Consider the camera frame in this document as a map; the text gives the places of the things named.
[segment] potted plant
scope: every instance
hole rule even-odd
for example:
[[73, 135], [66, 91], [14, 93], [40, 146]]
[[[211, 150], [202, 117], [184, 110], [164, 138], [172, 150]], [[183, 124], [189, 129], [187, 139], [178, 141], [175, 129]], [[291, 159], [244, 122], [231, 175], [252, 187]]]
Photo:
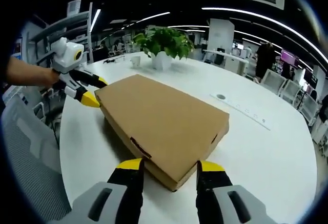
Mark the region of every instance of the potted plant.
[[152, 58], [153, 67], [158, 70], [168, 69], [172, 59], [187, 57], [194, 48], [186, 34], [173, 28], [150, 29], [146, 35], [140, 33], [134, 36], [133, 42]]

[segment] white plant pot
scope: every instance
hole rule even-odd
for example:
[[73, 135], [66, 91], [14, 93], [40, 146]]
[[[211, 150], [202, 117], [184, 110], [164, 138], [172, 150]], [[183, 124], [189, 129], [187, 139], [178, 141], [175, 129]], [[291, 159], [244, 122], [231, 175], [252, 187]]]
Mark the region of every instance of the white plant pot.
[[173, 58], [167, 56], [164, 51], [159, 52], [157, 56], [152, 53], [151, 56], [154, 69], [165, 71], [170, 68]]

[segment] office floor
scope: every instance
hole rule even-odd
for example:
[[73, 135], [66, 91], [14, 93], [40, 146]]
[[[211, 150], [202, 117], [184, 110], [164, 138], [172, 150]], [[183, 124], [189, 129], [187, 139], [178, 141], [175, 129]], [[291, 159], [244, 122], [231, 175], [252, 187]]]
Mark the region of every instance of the office floor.
[[316, 152], [317, 159], [317, 191], [316, 196], [321, 193], [323, 187], [327, 183], [328, 179], [328, 164], [326, 159], [321, 156], [321, 152], [319, 151], [319, 147], [316, 143], [314, 143], [314, 148]]

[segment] box lid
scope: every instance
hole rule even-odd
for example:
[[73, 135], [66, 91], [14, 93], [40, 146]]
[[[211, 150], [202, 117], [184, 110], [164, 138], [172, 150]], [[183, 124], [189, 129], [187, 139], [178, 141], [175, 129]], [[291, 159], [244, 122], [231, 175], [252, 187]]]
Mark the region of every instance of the box lid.
[[143, 155], [176, 182], [229, 122], [229, 114], [141, 75], [97, 90], [96, 96]]

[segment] green leaves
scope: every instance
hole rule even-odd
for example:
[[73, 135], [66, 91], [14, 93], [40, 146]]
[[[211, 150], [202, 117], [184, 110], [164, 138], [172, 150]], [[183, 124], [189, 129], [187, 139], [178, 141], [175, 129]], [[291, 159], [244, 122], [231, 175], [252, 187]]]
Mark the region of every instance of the green leaves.
[[152, 28], [147, 36], [143, 33], [134, 36], [133, 42], [147, 55], [152, 52], [156, 56], [164, 51], [168, 56], [175, 58], [178, 55], [180, 59], [187, 57], [194, 48], [186, 34], [173, 28]]

